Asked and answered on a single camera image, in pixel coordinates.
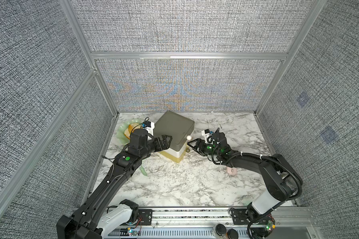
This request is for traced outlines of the pink computer mouse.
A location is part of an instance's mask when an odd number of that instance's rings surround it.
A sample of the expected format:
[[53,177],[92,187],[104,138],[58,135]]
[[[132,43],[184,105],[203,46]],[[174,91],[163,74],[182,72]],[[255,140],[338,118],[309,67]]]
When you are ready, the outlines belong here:
[[236,175],[237,174],[237,168],[227,167],[226,171],[229,175]]

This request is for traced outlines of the grey three-drawer storage box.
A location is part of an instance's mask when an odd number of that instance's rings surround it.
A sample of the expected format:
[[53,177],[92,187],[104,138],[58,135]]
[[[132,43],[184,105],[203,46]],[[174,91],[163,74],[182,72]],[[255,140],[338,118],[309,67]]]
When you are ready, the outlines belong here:
[[160,154],[175,163],[180,163],[185,156],[187,142],[192,140],[194,125],[194,120],[172,111],[166,111],[155,122],[153,130],[154,136],[169,135],[172,137],[169,149],[161,151]]

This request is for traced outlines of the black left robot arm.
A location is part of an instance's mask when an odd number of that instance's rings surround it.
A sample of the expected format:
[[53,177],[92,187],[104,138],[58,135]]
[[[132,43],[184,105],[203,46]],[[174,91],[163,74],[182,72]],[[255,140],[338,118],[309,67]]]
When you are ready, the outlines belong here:
[[145,129],[130,135],[126,149],[115,156],[113,165],[92,195],[71,215],[62,216],[57,224],[59,239],[101,239],[105,229],[99,226],[104,210],[124,183],[154,152],[170,148],[173,137],[152,136]]

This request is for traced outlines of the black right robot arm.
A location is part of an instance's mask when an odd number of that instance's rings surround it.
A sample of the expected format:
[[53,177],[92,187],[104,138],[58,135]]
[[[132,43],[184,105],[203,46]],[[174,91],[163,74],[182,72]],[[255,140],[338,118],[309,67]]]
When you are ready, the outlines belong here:
[[215,165],[242,168],[261,175],[266,189],[248,204],[243,215],[251,239],[268,237],[275,227],[271,213],[285,202],[302,195],[302,178],[281,154],[267,156],[235,150],[219,130],[206,139],[189,141],[187,145]]

